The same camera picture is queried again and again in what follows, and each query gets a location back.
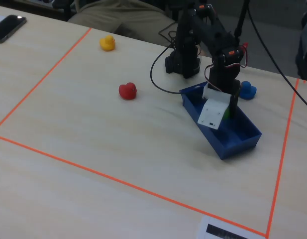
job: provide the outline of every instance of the red rubber duck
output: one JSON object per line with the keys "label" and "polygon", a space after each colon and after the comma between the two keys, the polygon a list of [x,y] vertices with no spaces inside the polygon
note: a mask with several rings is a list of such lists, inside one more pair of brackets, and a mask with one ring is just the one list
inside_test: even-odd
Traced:
{"label": "red rubber duck", "polygon": [[120,85],[119,94],[125,100],[133,100],[137,96],[137,89],[135,84],[129,82],[126,85]]}

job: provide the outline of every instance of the yellow rubber duck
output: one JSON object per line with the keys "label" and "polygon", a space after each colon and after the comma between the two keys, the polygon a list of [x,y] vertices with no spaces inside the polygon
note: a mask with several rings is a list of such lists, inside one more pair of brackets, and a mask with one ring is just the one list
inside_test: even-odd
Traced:
{"label": "yellow rubber duck", "polygon": [[100,39],[100,46],[104,51],[112,51],[115,48],[115,40],[113,36],[108,35]]}

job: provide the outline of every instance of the green object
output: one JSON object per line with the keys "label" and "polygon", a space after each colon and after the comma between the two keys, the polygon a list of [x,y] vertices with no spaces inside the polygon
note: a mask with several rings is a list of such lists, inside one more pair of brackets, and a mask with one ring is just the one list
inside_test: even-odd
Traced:
{"label": "green object", "polygon": [[224,115],[223,115],[222,120],[226,120],[226,119],[228,119],[228,118],[229,118],[229,108],[226,109],[226,111],[225,111],[225,113],[224,113]]}

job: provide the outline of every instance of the khaki pants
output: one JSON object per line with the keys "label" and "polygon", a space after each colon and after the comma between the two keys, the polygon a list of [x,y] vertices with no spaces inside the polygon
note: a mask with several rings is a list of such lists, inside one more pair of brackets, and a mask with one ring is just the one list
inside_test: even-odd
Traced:
{"label": "khaki pants", "polygon": [[[81,8],[69,22],[167,46],[169,42],[158,32],[174,21],[159,8],[138,0],[101,0]],[[168,37],[176,28],[174,24],[162,34]]]}

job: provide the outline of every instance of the light wood tabletop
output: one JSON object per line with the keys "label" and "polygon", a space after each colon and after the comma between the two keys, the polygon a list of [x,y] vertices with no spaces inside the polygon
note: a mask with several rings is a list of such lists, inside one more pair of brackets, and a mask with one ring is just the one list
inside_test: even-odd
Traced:
{"label": "light wood tabletop", "polygon": [[[5,14],[28,23],[0,45],[0,239],[187,239],[204,215],[307,238],[307,109],[280,75],[241,70],[257,95],[239,106],[263,135],[222,161],[181,97],[150,82],[163,47],[114,35],[116,49],[104,52],[106,32],[0,7]],[[157,85],[205,81],[210,58],[184,80],[165,72],[170,52],[153,70]],[[307,83],[289,80],[307,99]],[[118,94],[128,82],[133,101]]]}

